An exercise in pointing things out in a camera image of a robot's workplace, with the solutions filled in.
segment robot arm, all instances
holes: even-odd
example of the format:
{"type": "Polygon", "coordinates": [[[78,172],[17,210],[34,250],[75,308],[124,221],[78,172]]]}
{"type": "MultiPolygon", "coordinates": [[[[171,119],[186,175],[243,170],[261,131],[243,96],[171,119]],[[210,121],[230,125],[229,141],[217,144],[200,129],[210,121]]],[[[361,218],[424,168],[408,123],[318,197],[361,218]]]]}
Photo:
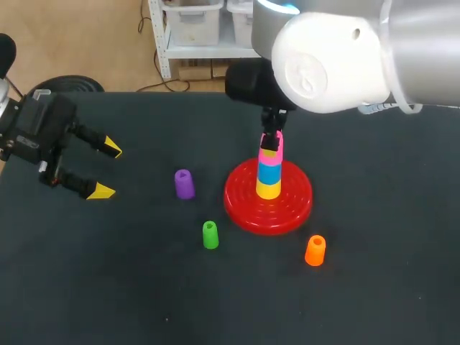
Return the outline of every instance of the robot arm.
{"type": "Polygon", "coordinates": [[[458,0],[293,1],[254,0],[252,42],[294,104],[320,114],[460,106],[458,0]]]}
{"type": "Polygon", "coordinates": [[[8,97],[8,83],[3,80],[16,57],[14,41],[0,34],[0,160],[14,155],[39,165],[39,181],[50,187],[61,185],[85,199],[110,198],[115,191],[95,180],[80,178],[61,165],[70,136],[83,140],[109,157],[121,150],[105,134],[80,123],[76,105],[56,95],[49,104],[26,96],[20,102],[8,97]]]}

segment cable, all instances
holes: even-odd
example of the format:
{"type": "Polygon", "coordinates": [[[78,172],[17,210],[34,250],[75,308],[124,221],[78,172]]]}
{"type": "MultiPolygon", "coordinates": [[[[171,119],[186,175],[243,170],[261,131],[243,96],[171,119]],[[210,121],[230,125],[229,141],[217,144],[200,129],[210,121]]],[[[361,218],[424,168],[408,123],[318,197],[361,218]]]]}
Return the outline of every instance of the cable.
{"type": "Polygon", "coordinates": [[[14,90],[14,92],[16,92],[19,97],[21,97],[21,98],[24,97],[24,95],[21,93],[21,91],[19,91],[19,89],[13,84],[13,82],[11,80],[9,80],[8,77],[5,77],[5,80],[9,83],[9,85],[11,85],[11,87],[14,90]]]}
{"type": "Polygon", "coordinates": [[[146,20],[152,21],[152,18],[150,18],[150,17],[144,17],[143,7],[144,7],[144,0],[141,0],[141,9],[140,9],[141,20],[139,21],[139,24],[137,25],[137,32],[138,32],[138,33],[142,33],[142,30],[144,29],[144,22],[145,22],[146,20]]]}
{"type": "MultiPolygon", "coordinates": [[[[140,16],[141,16],[141,19],[139,21],[139,24],[137,25],[137,32],[138,33],[142,33],[142,30],[144,29],[144,22],[146,20],[150,20],[152,21],[152,18],[150,17],[144,17],[144,12],[142,10],[144,6],[144,0],[141,0],[141,8],[140,8],[140,16]]],[[[165,12],[163,11],[163,24],[166,25],[166,16],[165,16],[165,12]]],[[[158,56],[158,51],[155,49],[155,53],[153,55],[153,63],[155,64],[155,69],[157,70],[158,72],[158,75],[160,76],[162,82],[161,83],[158,83],[158,84],[153,84],[153,85],[148,85],[148,86],[144,86],[143,88],[140,88],[139,90],[137,90],[136,92],[142,92],[144,90],[147,90],[149,88],[156,88],[158,86],[164,86],[166,87],[167,90],[169,90],[169,92],[187,92],[190,90],[190,83],[191,82],[199,82],[199,81],[212,81],[212,80],[216,80],[218,78],[213,78],[212,76],[212,73],[213,73],[213,61],[211,60],[211,77],[209,79],[201,79],[201,80],[180,80],[180,79],[172,79],[172,80],[165,80],[163,77],[162,77],[162,74],[161,74],[161,71],[160,71],[160,68],[158,67],[158,64],[157,64],[157,56],[158,56]],[[185,83],[185,88],[183,90],[174,90],[173,88],[170,88],[168,86],[169,83],[173,83],[173,82],[182,82],[182,83],[185,83]]]]}

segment shelf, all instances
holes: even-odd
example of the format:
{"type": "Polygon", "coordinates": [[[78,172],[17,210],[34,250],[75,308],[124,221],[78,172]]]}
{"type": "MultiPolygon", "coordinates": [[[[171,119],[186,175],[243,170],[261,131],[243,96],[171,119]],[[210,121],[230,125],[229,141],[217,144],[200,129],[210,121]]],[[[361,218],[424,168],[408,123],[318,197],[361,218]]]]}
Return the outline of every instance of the shelf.
{"type": "Polygon", "coordinates": [[[174,44],[169,28],[167,33],[166,57],[168,59],[237,59],[259,58],[252,48],[243,48],[235,44],[233,22],[221,18],[220,39],[218,45],[180,47],[174,44]]]}

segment black tabletop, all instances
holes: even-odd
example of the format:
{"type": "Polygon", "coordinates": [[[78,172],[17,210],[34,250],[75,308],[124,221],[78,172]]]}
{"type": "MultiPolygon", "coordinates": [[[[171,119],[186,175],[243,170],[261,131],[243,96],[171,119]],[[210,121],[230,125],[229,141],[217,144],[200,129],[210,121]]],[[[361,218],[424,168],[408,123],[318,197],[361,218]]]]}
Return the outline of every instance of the black tabletop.
{"type": "Polygon", "coordinates": [[[0,344],[460,342],[460,113],[291,113],[285,159],[309,176],[298,231],[260,237],[223,207],[257,153],[255,106],[210,94],[74,94],[123,149],[75,140],[63,164],[116,189],[84,201],[12,158],[0,183],[0,344]],[[197,198],[175,197],[189,169],[197,198]],[[220,246],[202,244],[217,223],[220,246]],[[313,269],[308,237],[325,236],[313,269]]]}

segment yellow ring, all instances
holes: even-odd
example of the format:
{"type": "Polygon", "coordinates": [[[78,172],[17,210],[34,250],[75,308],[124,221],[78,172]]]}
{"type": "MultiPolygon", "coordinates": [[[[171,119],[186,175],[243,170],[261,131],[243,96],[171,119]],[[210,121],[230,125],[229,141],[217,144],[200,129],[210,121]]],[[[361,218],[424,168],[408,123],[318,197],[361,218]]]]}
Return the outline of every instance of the yellow ring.
{"type": "Polygon", "coordinates": [[[281,180],[274,185],[265,185],[257,179],[256,193],[260,198],[265,200],[276,199],[281,194],[281,180]]]}

